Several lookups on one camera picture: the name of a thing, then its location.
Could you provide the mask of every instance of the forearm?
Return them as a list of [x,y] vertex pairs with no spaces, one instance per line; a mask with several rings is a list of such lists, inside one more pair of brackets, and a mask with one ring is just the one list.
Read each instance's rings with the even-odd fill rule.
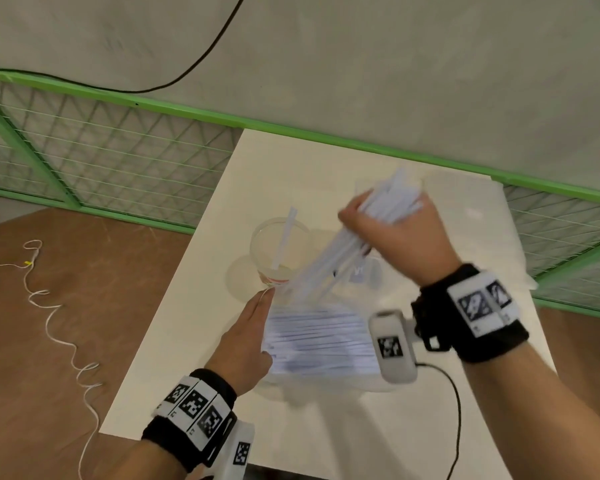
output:
[[600,479],[600,417],[531,345],[464,370],[514,480]]
[[182,464],[150,441],[136,443],[104,480],[183,480]]

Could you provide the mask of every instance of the bundle of straws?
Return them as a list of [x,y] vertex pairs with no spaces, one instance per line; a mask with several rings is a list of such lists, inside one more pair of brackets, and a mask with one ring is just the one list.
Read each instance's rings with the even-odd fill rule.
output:
[[[388,224],[416,212],[420,208],[420,189],[408,185],[405,180],[404,169],[398,169],[391,178],[375,186],[358,210]],[[287,296],[288,303],[320,301],[338,282],[350,275],[368,250],[364,241],[343,228],[320,256],[280,286],[280,292]]]

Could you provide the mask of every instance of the white straw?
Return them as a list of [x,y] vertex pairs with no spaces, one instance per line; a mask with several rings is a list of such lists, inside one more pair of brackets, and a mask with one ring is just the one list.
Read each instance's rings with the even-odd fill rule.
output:
[[280,262],[284,257],[285,250],[287,249],[287,243],[289,241],[289,236],[291,235],[291,227],[296,220],[296,215],[298,214],[298,209],[295,207],[291,207],[289,209],[289,215],[287,216],[287,221],[285,222],[285,228],[282,231],[282,239],[278,245],[278,250],[276,251],[276,255],[273,257],[273,261],[271,262],[272,269],[278,269],[280,267]]

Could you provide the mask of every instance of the fence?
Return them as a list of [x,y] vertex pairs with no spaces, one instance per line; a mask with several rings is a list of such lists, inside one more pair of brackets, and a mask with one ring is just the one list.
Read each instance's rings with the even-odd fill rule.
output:
[[600,192],[395,148],[0,72],[0,196],[193,233],[243,128],[503,182],[536,303],[600,317]]

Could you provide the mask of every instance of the plastic cup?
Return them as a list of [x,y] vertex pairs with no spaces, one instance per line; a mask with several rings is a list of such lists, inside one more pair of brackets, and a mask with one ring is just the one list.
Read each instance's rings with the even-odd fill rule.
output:
[[310,254],[309,229],[294,221],[280,266],[278,269],[271,268],[286,221],[286,217],[269,219],[256,227],[251,235],[249,254],[258,270],[260,280],[269,286],[288,282],[307,263]]

